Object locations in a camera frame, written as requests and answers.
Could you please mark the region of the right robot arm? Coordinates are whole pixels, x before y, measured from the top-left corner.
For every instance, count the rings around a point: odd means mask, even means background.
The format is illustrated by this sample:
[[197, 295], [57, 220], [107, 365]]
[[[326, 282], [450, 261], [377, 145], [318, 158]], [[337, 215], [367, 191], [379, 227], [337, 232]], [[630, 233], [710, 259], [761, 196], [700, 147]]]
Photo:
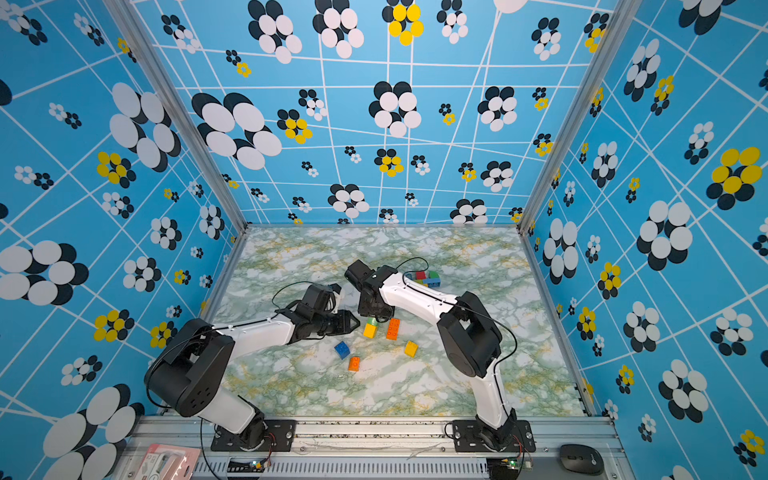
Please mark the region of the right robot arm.
[[441, 293], [391, 266], [372, 269], [360, 260], [347, 268], [345, 278], [360, 294], [359, 314], [389, 320], [401, 309], [437, 328], [450, 363], [470, 380], [479, 438], [493, 451], [507, 447], [517, 416], [498, 368], [502, 333], [479, 297], [469, 291]]

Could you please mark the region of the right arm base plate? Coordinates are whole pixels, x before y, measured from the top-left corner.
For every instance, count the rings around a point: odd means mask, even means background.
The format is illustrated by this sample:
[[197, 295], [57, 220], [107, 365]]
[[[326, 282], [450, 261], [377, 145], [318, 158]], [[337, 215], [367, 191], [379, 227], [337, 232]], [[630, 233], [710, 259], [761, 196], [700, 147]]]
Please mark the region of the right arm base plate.
[[508, 420], [493, 429], [479, 419], [453, 420], [449, 436], [457, 453], [509, 452], [534, 453], [537, 449], [531, 425], [524, 420]]

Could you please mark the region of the orange long lego brick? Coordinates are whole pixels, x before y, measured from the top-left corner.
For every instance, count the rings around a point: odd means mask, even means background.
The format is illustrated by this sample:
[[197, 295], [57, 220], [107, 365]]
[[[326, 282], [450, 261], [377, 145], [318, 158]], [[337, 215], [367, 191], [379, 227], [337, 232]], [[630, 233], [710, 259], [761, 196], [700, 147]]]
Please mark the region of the orange long lego brick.
[[395, 341], [398, 339], [399, 329], [401, 321], [398, 318], [393, 318], [387, 322], [386, 339]]

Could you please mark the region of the yellow lego brick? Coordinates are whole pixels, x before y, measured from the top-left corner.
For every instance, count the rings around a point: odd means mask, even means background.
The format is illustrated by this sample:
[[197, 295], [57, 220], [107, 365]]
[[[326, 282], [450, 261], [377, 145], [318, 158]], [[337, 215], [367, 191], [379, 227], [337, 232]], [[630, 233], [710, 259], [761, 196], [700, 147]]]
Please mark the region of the yellow lego brick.
[[373, 324], [366, 324], [363, 330], [363, 336], [369, 339], [374, 339], [377, 333], [378, 327]]
[[417, 352], [418, 352], [418, 348], [419, 348], [419, 346], [415, 342], [408, 341], [406, 343], [406, 345], [405, 345], [404, 353], [407, 356], [409, 356], [411, 358], [414, 358], [416, 356]]

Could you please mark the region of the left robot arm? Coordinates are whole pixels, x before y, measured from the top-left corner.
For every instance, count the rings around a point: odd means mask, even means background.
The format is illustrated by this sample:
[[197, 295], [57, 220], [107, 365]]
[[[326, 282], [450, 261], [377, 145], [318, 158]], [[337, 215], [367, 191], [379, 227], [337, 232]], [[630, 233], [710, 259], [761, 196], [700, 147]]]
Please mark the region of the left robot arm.
[[278, 346], [352, 333], [361, 322], [338, 307], [337, 284], [308, 286], [303, 297], [270, 317], [239, 324], [188, 321], [144, 377], [147, 397], [182, 417], [198, 417], [233, 436], [237, 449], [254, 451], [268, 438], [264, 413], [224, 386], [231, 364]]

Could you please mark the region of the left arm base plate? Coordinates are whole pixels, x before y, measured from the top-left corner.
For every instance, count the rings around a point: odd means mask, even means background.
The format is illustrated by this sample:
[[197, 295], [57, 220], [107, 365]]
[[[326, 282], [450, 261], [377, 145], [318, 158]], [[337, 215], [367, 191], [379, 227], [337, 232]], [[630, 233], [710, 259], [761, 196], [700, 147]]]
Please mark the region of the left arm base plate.
[[294, 419], [254, 420], [240, 434], [217, 426], [210, 449], [214, 452], [289, 452], [297, 425]]

